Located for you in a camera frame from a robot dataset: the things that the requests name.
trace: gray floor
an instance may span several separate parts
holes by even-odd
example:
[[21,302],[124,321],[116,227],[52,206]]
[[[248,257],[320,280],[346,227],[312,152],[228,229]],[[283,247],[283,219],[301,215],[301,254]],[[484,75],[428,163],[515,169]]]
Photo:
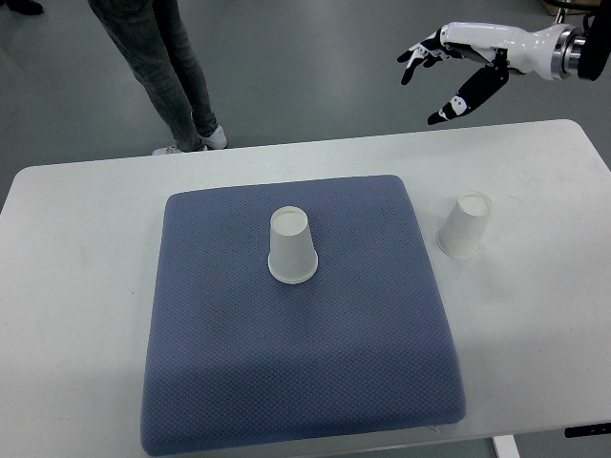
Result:
[[[40,17],[0,7],[0,206],[25,167],[146,156],[173,142],[87,2],[40,1]],[[232,147],[570,118],[611,163],[603,114],[611,66],[596,83],[512,77],[475,113],[434,128],[429,114],[478,66],[446,62],[399,84],[396,56],[439,26],[544,29],[552,19],[538,0],[179,2]],[[611,436],[567,440],[551,431],[516,440],[523,458],[611,455]],[[358,456],[484,458],[494,449],[481,440]]]

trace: blue cushion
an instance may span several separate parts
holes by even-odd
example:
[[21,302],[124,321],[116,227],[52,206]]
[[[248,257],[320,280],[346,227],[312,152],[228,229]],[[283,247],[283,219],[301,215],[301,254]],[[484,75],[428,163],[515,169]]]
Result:
[[[267,269],[269,219],[308,215],[316,274]],[[142,400],[151,455],[459,421],[465,399],[400,178],[168,199]]]

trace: sneaker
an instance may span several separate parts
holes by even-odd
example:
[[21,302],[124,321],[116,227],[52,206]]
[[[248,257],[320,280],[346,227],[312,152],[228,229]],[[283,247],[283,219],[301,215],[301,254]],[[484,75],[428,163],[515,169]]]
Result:
[[227,137],[221,126],[217,127],[209,136],[203,136],[201,141],[213,150],[222,150],[227,146]]
[[[208,148],[206,145],[203,145],[199,151],[206,151]],[[151,156],[164,156],[164,155],[176,155],[178,153],[185,153],[184,151],[179,150],[176,146],[168,146],[167,148],[159,148],[155,150]],[[187,153],[196,153],[195,151],[187,151]]]
[[37,16],[43,11],[42,5],[32,0],[7,0],[6,3],[9,9],[28,16]]

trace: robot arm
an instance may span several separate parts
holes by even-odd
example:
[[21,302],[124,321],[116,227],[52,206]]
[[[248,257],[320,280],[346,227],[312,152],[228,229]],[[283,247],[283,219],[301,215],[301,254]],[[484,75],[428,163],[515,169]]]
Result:
[[577,73],[594,80],[611,51],[611,42],[603,30],[611,24],[610,1],[602,0],[587,38],[566,24],[527,32],[495,24],[452,22],[399,56],[399,62],[407,62],[401,84],[408,84],[421,64],[429,68],[450,58],[468,58],[485,64],[450,102],[429,117],[432,125],[477,109],[507,83],[509,73],[535,72],[548,80]]

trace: white paper cup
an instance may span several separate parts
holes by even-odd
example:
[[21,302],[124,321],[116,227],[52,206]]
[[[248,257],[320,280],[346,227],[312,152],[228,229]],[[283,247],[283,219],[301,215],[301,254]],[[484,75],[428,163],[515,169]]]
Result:
[[306,281],[316,272],[318,255],[301,208],[279,208],[271,216],[267,266],[276,280],[288,284]]
[[483,193],[470,192],[458,198],[448,219],[437,232],[437,244],[454,258],[467,260],[481,247],[493,204]]

